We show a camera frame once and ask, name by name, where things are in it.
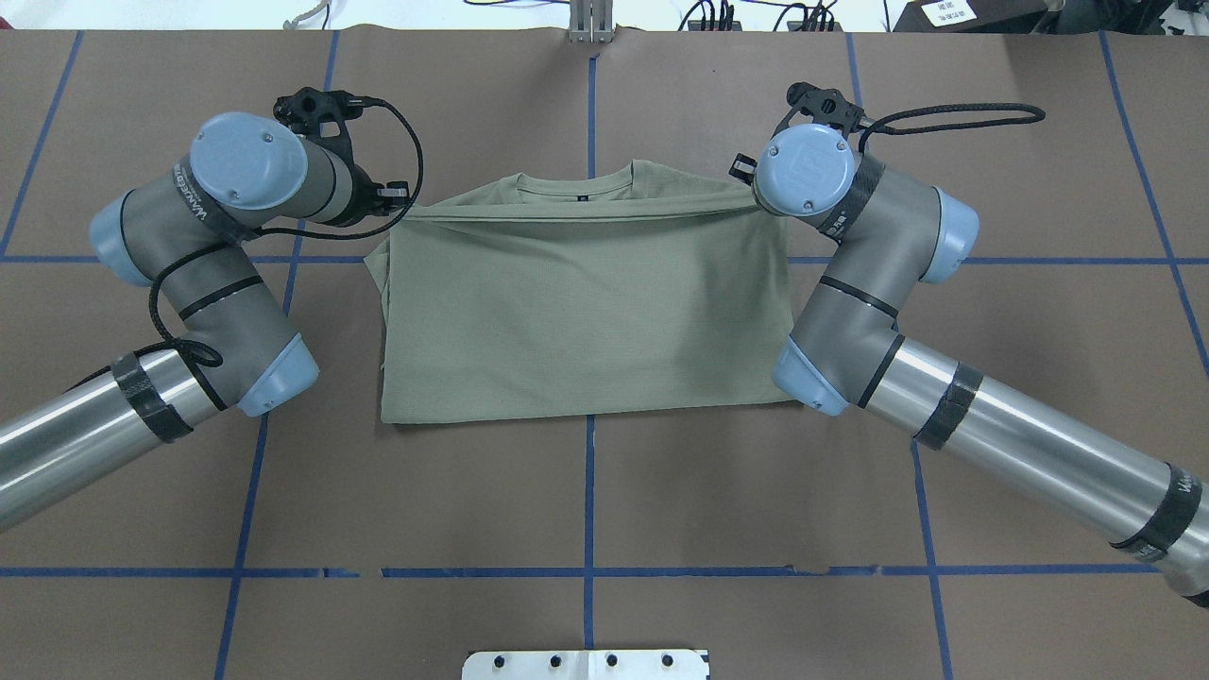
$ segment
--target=white label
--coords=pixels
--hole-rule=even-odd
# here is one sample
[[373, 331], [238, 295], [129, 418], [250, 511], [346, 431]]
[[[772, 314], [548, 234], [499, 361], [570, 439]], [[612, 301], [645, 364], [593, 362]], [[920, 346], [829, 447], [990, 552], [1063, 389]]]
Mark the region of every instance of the white label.
[[959, 24], [978, 18], [966, 0], [941, 0], [941, 2], [924, 5], [922, 10], [927, 15], [927, 21], [932, 22], [935, 27]]

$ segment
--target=white surface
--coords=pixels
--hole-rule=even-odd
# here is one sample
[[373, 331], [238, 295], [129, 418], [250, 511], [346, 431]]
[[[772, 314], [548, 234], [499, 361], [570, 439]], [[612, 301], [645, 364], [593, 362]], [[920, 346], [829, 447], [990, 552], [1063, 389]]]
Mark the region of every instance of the white surface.
[[[475, 652], [462, 665], [462, 680], [706, 680], [710, 664], [701, 658], [706, 651], [694, 650], [600, 650], [548, 652]], [[561, 664], [550, 667], [557, 655]], [[607, 658], [617, 656], [617, 665]], [[664, 655], [672, 665], [665, 667]], [[504, 667], [496, 668], [496, 657]]]
[[[57, 29], [280, 29], [287, 19], [318, 0], [0, 0], [0, 16], [17, 28]], [[889, 0], [897, 21], [906, 0]], [[676, 30], [692, 0], [614, 0], [618, 25]], [[780, 7], [736, 2], [744, 30], [770, 30]], [[844, 30], [885, 30], [881, 0], [837, 0], [832, 8]], [[793, 10], [787, 19], [799, 18]], [[700, 16], [700, 10], [694, 12]], [[472, 6], [461, 0], [334, 0], [329, 28], [377, 24], [421, 29], [516, 29], [567, 27], [567, 5], [520, 0], [510, 5]], [[320, 11], [301, 28], [317, 29]]]

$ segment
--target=black tape band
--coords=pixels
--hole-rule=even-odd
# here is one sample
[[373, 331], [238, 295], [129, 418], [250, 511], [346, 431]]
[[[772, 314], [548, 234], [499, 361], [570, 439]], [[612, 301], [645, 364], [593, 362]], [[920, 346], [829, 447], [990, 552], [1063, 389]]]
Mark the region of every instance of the black tape band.
[[114, 371], [114, 380], [117, 381], [117, 388], [122, 391], [127, 403], [161, 442], [170, 444], [193, 431], [181, 420], [177, 409], [160, 397], [160, 391], [151, 384], [151, 379], [133, 353], [117, 359], [109, 368]]
[[180, 315], [180, 321], [185, 321], [186, 318], [196, 315], [197, 312], [213, 305], [214, 302], [218, 302], [222, 298], [226, 298], [229, 295], [238, 293], [239, 290], [243, 290], [244, 288], [250, 288], [253, 286], [256, 286], [258, 283], [264, 283], [264, 282], [265, 280], [260, 278], [259, 276], [249, 276], [248, 278], [242, 278], [230, 286], [224, 286], [222, 288], [219, 288], [218, 290], [210, 293], [209, 295], [206, 295], [198, 299], [196, 302], [186, 305], [183, 310], [180, 310], [180, 312], [178, 312]]
[[936, 410], [924, 423], [922, 430], [915, 434], [915, 440], [929, 449], [941, 450], [953, 436], [953, 431], [970, 413], [970, 404], [974, 402], [974, 394], [982, 386], [982, 379], [980, 370], [958, 362], [958, 370], [953, 373], [949, 387], [936, 404]]
[[1180, 540], [1201, 507], [1201, 480], [1172, 463], [1167, 467], [1172, 468], [1172, 482], [1155, 514], [1140, 531], [1120, 543], [1111, 543], [1139, 561], [1153, 563], [1165, 558], [1167, 551]]
[[837, 243], [841, 242], [844, 232], [856, 224], [864, 206], [869, 203], [869, 198], [885, 172], [886, 165], [881, 161], [868, 154], [861, 156], [861, 165], [856, 167], [856, 174], [852, 177], [852, 186], [827, 214], [823, 224], [818, 225], [818, 234]]
[[189, 165], [189, 154], [185, 154], [184, 159], [172, 166], [172, 185], [177, 188], [180, 200], [185, 202], [185, 207], [193, 213], [197, 221], [221, 236], [227, 243], [238, 246], [259, 236], [251, 229], [236, 221], [213, 196], [197, 185], [193, 168]]
[[851, 295], [851, 296], [856, 298], [857, 300], [864, 302], [866, 305], [869, 305], [870, 307], [877, 309], [878, 311], [880, 311], [881, 313], [889, 316], [890, 318], [896, 318], [898, 316], [898, 310], [896, 310], [891, 304], [889, 304], [885, 300], [881, 300], [879, 298], [875, 298], [873, 295], [869, 295], [868, 293], [866, 293], [864, 290], [861, 290], [860, 288], [857, 288], [855, 286], [849, 286], [848, 283], [844, 283], [843, 281], [840, 281], [838, 278], [832, 278], [829, 276], [823, 276], [823, 277], [821, 277], [818, 280], [818, 283], [822, 283], [823, 286], [826, 286], [828, 288], [834, 288], [835, 290], [839, 290], [840, 293], [845, 293], [848, 295]]
[[907, 338], [899, 333], [898, 336], [895, 338], [895, 341], [890, 344], [890, 348], [886, 350], [886, 356], [881, 357], [881, 364], [878, 365], [878, 370], [873, 374], [873, 379], [869, 380], [869, 385], [864, 388], [864, 393], [861, 394], [861, 400], [856, 403], [858, 408], [863, 409], [869, 405], [869, 399], [873, 398], [873, 392], [878, 388], [878, 384], [881, 382], [881, 379], [885, 378], [886, 369], [889, 369], [890, 364], [893, 363], [895, 355], [898, 353], [898, 347], [903, 346], [903, 340], [906, 339]]

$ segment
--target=white mounting plate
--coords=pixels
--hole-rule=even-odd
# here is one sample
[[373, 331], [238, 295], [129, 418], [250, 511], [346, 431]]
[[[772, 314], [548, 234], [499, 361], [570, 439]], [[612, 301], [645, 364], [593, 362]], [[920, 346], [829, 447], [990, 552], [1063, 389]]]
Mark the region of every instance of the white mounting plate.
[[475, 652], [462, 665], [462, 680], [708, 680], [708, 658], [701, 650]]

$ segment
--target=metal bracket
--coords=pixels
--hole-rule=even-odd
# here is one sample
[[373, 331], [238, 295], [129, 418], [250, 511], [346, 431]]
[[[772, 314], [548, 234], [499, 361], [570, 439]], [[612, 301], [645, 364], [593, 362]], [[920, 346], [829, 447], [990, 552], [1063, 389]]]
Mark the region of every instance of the metal bracket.
[[475, 652], [462, 680], [708, 680], [704, 650]]
[[613, 0], [571, 0], [572, 42], [613, 42]]

